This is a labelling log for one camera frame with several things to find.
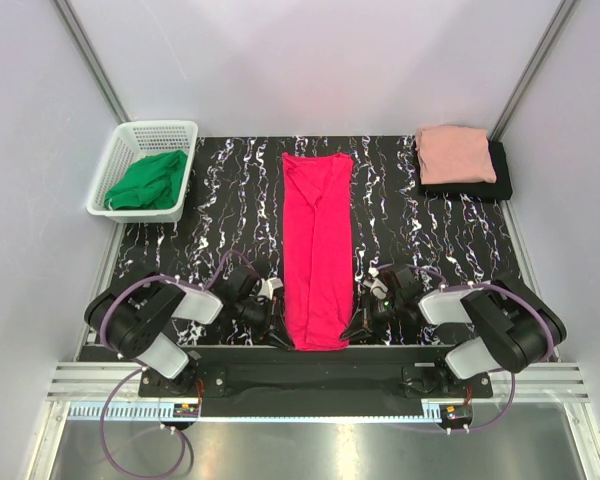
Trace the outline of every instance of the red cloth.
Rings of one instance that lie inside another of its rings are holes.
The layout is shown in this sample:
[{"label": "red cloth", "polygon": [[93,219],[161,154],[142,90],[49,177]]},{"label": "red cloth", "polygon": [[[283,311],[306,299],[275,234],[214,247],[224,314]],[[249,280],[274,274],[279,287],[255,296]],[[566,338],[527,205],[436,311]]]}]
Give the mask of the red cloth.
[{"label": "red cloth", "polygon": [[353,311],[351,157],[282,154],[285,320],[298,350],[339,350]]}]

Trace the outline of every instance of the cable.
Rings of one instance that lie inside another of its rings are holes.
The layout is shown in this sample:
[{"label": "cable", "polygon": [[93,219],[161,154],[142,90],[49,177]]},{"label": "cable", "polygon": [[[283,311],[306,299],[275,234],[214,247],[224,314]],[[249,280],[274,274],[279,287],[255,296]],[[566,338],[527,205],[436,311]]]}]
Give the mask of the cable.
[{"label": "cable", "polygon": [[218,264],[218,268],[211,276],[211,279],[209,279],[209,281],[207,283],[205,283],[204,286],[202,286],[202,287],[200,287],[198,285],[194,285],[189,282],[178,280],[177,278],[171,277],[169,275],[153,275],[151,277],[147,277],[147,278],[143,278],[142,280],[138,280],[136,283],[127,287],[124,290],[124,292],[122,292],[120,294],[120,296],[113,301],[113,303],[107,310],[107,313],[104,314],[104,318],[102,319],[102,323],[100,324],[100,341],[102,342],[102,345],[104,345],[109,350],[112,350],[112,351],[114,350],[114,348],[111,346],[111,344],[107,340],[107,328],[109,327],[109,322],[111,321],[113,312],[116,310],[116,308],[118,308],[122,304],[122,302],[124,302],[127,298],[129,298],[129,296],[131,296],[131,294],[133,294],[133,292],[135,292],[139,288],[143,287],[144,285],[147,285],[152,282],[157,282],[157,281],[171,282],[176,285],[181,285],[183,287],[191,288],[193,290],[207,290],[218,279],[218,277],[222,273],[222,270],[224,269],[224,264],[227,263],[227,260],[229,259],[229,257],[231,255],[236,255],[241,260],[246,262],[246,264],[249,268],[251,268],[252,270],[255,271],[255,269],[253,268],[253,266],[251,265],[249,260],[247,260],[247,258],[242,253],[238,252],[237,250],[227,250],[220,258],[220,263]]},{"label": "cable", "polygon": [[[392,264],[389,263],[387,265],[382,265],[382,266],[376,267],[376,268],[378,270],[381,270],[383,268],[390,267],[391,265]],[[542,329],[542,332],[544,333],[545,339],[547,341],[547,351],[545,352],[545,354],[541,358],[541,360],[546,361],[553,355],[553,350],[555,348],[555,344],[553,341],[553,335],[551,334],[551,330],[549,330],[549,327],[547,326],[547,322],[545,322],[543,320],[543,318],[540,316],[540,314],[531,305],[529,305],[528,302],[526,302],[523,298],[519,297],[515,293],[510,292],[509,290],[506,290],[502,287],[498,287],[497,285],[491,285],[490,283],[475,283],[475,284],[469,284],[469,285],[456,285],[453,287],[448,287],[447,279],[443,275],[439,274],[438,272],[434,272],[433,270],[430,270],[428,268],[418,267],[416,265],[407,265],[407,267],[409,267],[413,270],[416,270],[418,272],[423,272],[423,273],[426,273],[433,277],[439,278],[441,281],[441,284],[439,286],[440,291],[461,292],[461,291],[465,291],[465,290],[474,290],[474,289],[482,289],[483,288],[485,290],[492,290],[494,292],[498,292],[500,295],[507,297],[510,300],[513,300],[515,303],[517,303],[522,308],[524,308],[527,312],[529,312],[529,314],[533,317],[533,319],[536,322],[538,322],[538,325],[540,326],[540,328]]]},{"label": "cable", "polygon": [[442,289],[442,291],[461,292],[461,291],[465,291],[465,290],[474,290],[474,289],[481,289],[481,288],[484,288],[485,290],[492,290],[494,292],[498,292],[500,295],[503,295],[503,296],[507,297],[508,299],[513,300],[518,305],[520,305],[522,308],[524,308],[527,312],[529,312],[529,314],[533,317],[533,319],[536,322],[538,322],[538,325],[542,329],[542,332],[544,333],[545,339],[547,341],[547,351],[545,352],[545,354],[541,358],[541,360],[542,361],[548,360],[553,355],[553,349],[555,348],[551,330],[549,330],[547,323],[542,319],[540,314],[531,305],[529,305],[529,303],[527,303],[524,299],[522,299],[515,293],[510,292],[509,290],[506,290],[502,287],[498,287],[497,285],[491,285],[490,283],[476,283],[473,285],[457,285],[455,287],[446,287],[446,288]]},{"label": "cable", "polygon": [[[162,426],[159,425],[155,425],[153,427],[149,427],[149,428],[145,428],[144,430],[136,433],[133,437],[131,437],[130,439],[128,439],[125,443],[123,443],[122,445],[114,448],[113,450],[109,450],[109,453],[113,456],[116,455],[117,453],[121,452],[122,450],[126,449],[127,447],[129,447],[130,445],[132,445],[136,440],[145,437],[146,435],[156,432],[158,430],[164,430],[164,428]],[[185,435],[185,440],[187,442],[187,450],[189,450],[189,458],[191,459],[189,462],[189,470],[191,470],[191,468],[193,467],[193,461],[195,458],[195,454],[193,451],[193,445],[191,445],[191,440],[189,440],[189,438]],[[87,455],[85,455],[83,453],[84,450],[82,447],[78,447],[78,453],[80,454],[80,457],[82,457],[82,461],[85,462],[85,464],[87,464],[90,467],[94,467],[96,465],[101,464],[102,462],[106,462],[107,461],[107,457],[101,457],[97,460],[89,460],[87,458]]]},{"label": "cable", "polygon": [[100,446],[102,447],[102,451],[104,452],[105,458],[118,473],[127,475],[131,478],[136,478],[136,479],[163,480],[163,479],[170,477],[180,467],[180,465],[182,464],[182,461],[184,460],[184,454],[185,454],[185,451],[187,448],[188,439],[184,435],[184,433],[182,433],[180,430],[177,430],[175,427],[171,428],[171,432],[177,433],[178,436],[180,437],[180,441],[182,443],[182,449],[180,450],[180,455],[178,456],[178,460],[176,460],[176,463],[173,465],[173,467],[171,467],[169,470],[167,470],[166,472],[164,472],[160,475],[137,475],[133,472],[130,472],[130,471],[124,469],[120,465],[118,465],[118,463],[114,460],[113,455],[111,455],[111,452],[109,451],[109,448],[107,447],[107,441],[104,437],[104,419],[107,414],[107,410],[109,409],[109,404],[111,404],[113,397],[115,397],[116,393],[118,393],[118,391],[122,388],[122,386],[140,373],[142,373],[142,368],[138,368],[137,370],[134,370],[129,375],[124,377],[120,381],[120,383],[118,383],[118,385],[116,385],[115,388],[113,390],[111,390],[109,397],[104,402],[102,412],[100,413]]},{"label": "cable", "polygon": [[[251,270],[255,271],[255,269],[253,268],[253,266],[251,265],[249,260],[247,260],[247,258],[241,252],[238,252],[237,250],[227,250],[220,258],[220,262],[218,263],[218,268],[216,269],[216,271],[213,273],[213,275],[211,276],[209,281],[207,283],[205,283],[204,286],[202,286],[202,287],[200,287],[198,285],[194,285],[189,282],[184,282],[184,281],[178,280],[177,278],[171,277],[168,275],[153,275],[151,277],[144,278],[144,279],[139,280],[139,281],[135,282],[134,284],[130,285],[127,289],[124,290],[124,292],[122,292],[120,294],[120,296],[118,296],[118,298],[116,298],[111,303],[111,306],[109,307],[109,309],[107,310],[107,312],[104,315],[104,318],[102,319],[102,323],[100,325],[100,341],[102,342],[102,344],[109,350],[114,350],[111,347],[111,344],[109,344],[109,342],[107,340],[107,328],[109,326],[109,322],[111,321],[111,317],[113,316],[113,312],[116,310],[116,308],[118,308],[122,304],[122,302],[124,302],[137,289],[142,288],[144,285],[147,285],[148,283],[157,282],[157,281],[166,281],[166,282],[172,282],[176,285],[181,285],[181,286],[184,286],[187,288],[191,288],[193,290],[206,290],[211,285],[213,285],[215,283],[215,281],[218,279],[218,277],[222,274],[224,265],[228,261],[228,259],[231,255],[236,255],[241,260],[243,260]],[[147,368],[145,365],[142,364],[142,362],[139,362],[138,360],[136,360],[136,362],[138,364],[140,364],[143,368]],[[102,413],[100,414],[100,422],[99,422],[100,423],[100,446],[102,447],[102,451],[104,452],[104,456],[105,456],[106,460],[111,464],[111,466],[118,473],[127,475],[127,476],[129,476],[131,478],[135,478],[135,479],[163,480],[163,479],[170,477],[180,467],[180,465],[182,464],[182,461],[184,460],[185,450],[187,449],[187,446],[189,447],[189,451],[191,453],[191,462],[193,464],[193,458],[194,458],[193,447],[191,446],[191,442],[186,437],[186,435],[183,434],[180,430],[177,430],[175,427],[171,428],[171,432],[177,433],[178,436],[180,437],[180,440],[182,443],[182,449],[180,451],[178,460],[176,461],[174,466],[171,467],[169,470],[167,470],[166,472],[164,472],[160,475],[156,475],[156,476],[154,476],[154,475],[137,475],[137,474],[132,473],[132,472],[124,469],[123,467],[121,467],[115,461],[115,459],[113,458],[113,455],[109,451],[109,448],[107,447],[105,435],[104,435],[105,416],[106,416],[109,404],[115,397],[116,393],[118,393],[120,388],[122,388],[122,386],[126,382],[128,382],[131,378],[135,377],[139,373],[142,373],[143,368],[139,368],[139,369],[133,371],[132,373],[130,373],[129,375],[127,375],[125,378],[123,378],[120,381],[120,383],[118,383],[118,385],[116,385],[115,388],[111,391],[111,393],[109,394],[109,397],[105,401],[103,409],[102,409]],[[199,386],[198,386],[198,383],[196,382],[196,387],[198,388],[198,402],[199,402],[198,408],[197,408],[197,416],[196,416],[196,419],[197,419],[200,415],[200,407],[202,407],[202,394],[204,393],[204,383],[202,382],[202,380],[200,380]],[[144,432],[142,432],[141,435],[135,436],[132,439],[132,441],[139,438],[140,436],[143,436],[147,432],[148,431],[144,431]]]},{"label": "cable", "polygon": [[473,395],[473,389],[471,387],[467,387],[467,398],[464,399],[463,405],[469,405],[471,403],[472,395]]},{"label": "cable", "polygon": [[[483,425],[478,425],[477,427],[471,427],[469,430],[472,432],[483,432],[484,430],[494,427],[495,425],[500,423],[500,421],[502,421],[504,416],[509,412],[509,409],[511,409],[511,405],[513,404],[513,398],[515,397],[515,395],[516,395],[516,376],[512,373],[511,374],[511,393],[509,394],[509,399],[507,400],[507,404],[504,406],[502,411],[500,413],[498,413],[498,415],[496,415],[493,419],[489,420],[487,423],[485,423]],[[425,430],[423,428],[408,427],[406,425],[398,425],[397,427],[400,428],[401,430],[408,430],[410,432],[416,432],[416,433],[434,433],[434,434],[467,433],[465,430],[441,430],[439,428],[436,430]]]},{"label": "cable", "polygon": [[[388,266],[390,266],[390,265],[383,265],[383,266],[377,267],[377,268],[378,268],[378,270],[380,270],[380,269],[386,268]],[[491,285],[490,283],[476,283],[476,284],[469,284],[469,285],[457,285],[454,287],[447,287],[446,286],[447,279],[443,275],[440,275],[438,272],[434,272],[427,268],[417,267],[415,265],[407,265],[407,266],[409,268],[413,268],[416,271],[427,273],[431,276],[439,278],[442,282],[439,286],[440,291],[459,292],[459,291],[473,290],[473,289],[485,289],[485,290],[492,290],[510,300],[513,300],[520,307],[524,308],[527,312],[529,312],[529,314],[533,317],[533,319],[536,322],[538,322],[538,325],[540,326],[540,328],[542,329],[542,332],[544,333],[545,339],[547,341],[547,351],[545,352],[544,356],[541,358],[541,361],[547,361],[553,355],[553,350],[555,348],[555,344],[553,341],[553,335],[551,334],[551,330],[549,330],[547,323],[540,316],[540,314],[531,305],[529,305],[528,302],[526,302],[520,296],[518,296],[515,293],[510,292],[509,290],[506,290],[502,287],[498,287],[497,285]],[[509,394],[509,400],[507,401],[507,404],[505,405],[504,409],[493,420],[485,423],[484,425],[474,427],[471,430],[480,432],[480,431],[486,430],[487,428],[490,428],[490,427],[496,425],[497,423],[499,423],[502,420],[502,418],[507,414],[509,409],[511,408],[511,405],[513,404],[513,398],[515,397],[515,393],[516,393],[516,377],[512,373],[511,374],[511,393]]]}]

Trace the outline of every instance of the basket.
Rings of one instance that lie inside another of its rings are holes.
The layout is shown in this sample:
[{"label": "basket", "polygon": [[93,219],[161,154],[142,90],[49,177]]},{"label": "basket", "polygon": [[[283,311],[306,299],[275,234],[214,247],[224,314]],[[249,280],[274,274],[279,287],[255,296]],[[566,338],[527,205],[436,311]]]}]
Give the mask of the basket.
[{"label": "basket", "polygon": [[[179,221],[184,209],[184,196],[187,193],[197,136],[198,126],[188,121],[156,120],[118,125],[100,162],[87,202],[87,211],[92,215],[108,217],[118,223]],[[104,196],[122,179],[132,163],[149,155],[174,150],[182,150],[187,154],[187,164],[178,201],[173,207],[168,210],[109,210],[104,206]]]}]

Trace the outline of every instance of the metal floor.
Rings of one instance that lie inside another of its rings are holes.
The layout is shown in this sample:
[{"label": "metal floor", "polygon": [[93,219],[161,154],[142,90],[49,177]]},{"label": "metal floor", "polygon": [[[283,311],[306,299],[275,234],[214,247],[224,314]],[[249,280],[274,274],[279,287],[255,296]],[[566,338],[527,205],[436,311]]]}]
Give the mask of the metal floor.
[{"label": "metal floor", "polygon": [[[495,415],[475,405],[476,423]],[[129,445],[146,422],[109,422],[111,450],[125,468],[159,474],[173,465],[179,442],[153,432]],[[558,405],[517,404],[493,429],[470,435],[416,433],[399,425],[211,424],[187,430],[195,449],[190,471],[174,479],[584,479],[565,413]],[[410,425],[406,428],[433,426]],[[103,459],[98,424],[69,421],[52,479],[123,479]]]}]

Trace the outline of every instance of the folded black clothing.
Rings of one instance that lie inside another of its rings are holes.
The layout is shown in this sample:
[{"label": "folded black clothing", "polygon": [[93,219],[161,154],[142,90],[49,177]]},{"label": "folded black clothing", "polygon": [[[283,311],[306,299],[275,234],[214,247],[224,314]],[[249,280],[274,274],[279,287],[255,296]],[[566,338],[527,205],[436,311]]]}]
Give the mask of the folded black clothing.
[{"label": "folded black clothing", "polygon": [[491,163],[496,172],[496,183],[441,183],[438,185],[422,185],[424,192],[466,194],[471,197],[480,197],[483,200],[509,200],[513,195],[507,155],[501,142],[489,141]]}]

